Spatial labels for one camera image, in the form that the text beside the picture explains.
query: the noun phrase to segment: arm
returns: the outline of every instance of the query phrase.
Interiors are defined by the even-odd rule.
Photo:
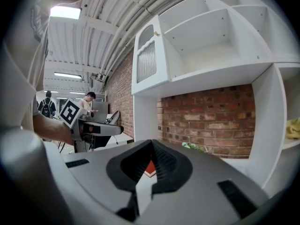
[[[61,141],[73,145],[70,128],[62,121],[49,119],[38,113],[33,116],[34,132],[44,139]]]
[[[82,107],[82,108],[84,108],[84,105],[83,105],[83,101],[82,101],[82,100],[79,101],[79,106]]]
[[[52,115],[55,116],[55,114],[56,114],[56,108],[55,108],[54,103],[51,104],[51,110],[52,110]]]

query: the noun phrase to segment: yellow object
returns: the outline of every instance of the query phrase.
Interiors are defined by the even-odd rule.
[[[300,118],[288,120],[286,124],[286,138],[300,138]]]

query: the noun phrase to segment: white shelving unit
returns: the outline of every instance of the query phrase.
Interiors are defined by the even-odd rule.
[[[285,164],[297,164],[289,150],[300,151],[298,140],[285,139],[286,121],[300,116],[299,69],[296,38],[262,1],[185,0],[136,35],[135,140],[157,138],[157,98],[252,83],[256,123],[251,154],[227,162],[273,196],[291,179],[294,170]],[[270,184],[275,180],[278,186]]]

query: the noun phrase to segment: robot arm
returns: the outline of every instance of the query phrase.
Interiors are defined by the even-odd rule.
[[[61,110],[60,119],[71,129],[75,152],[104,147],[111,136],[124,131],[120,126],[95,122],[94,113],[87,112],[71,99]]]

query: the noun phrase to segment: green object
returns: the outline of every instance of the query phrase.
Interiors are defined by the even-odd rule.
[[[185,148],[197,150],[199,152],[204,152],[201,148],[197,147],[194,143],[183,142],[182,146],[185,147]]]

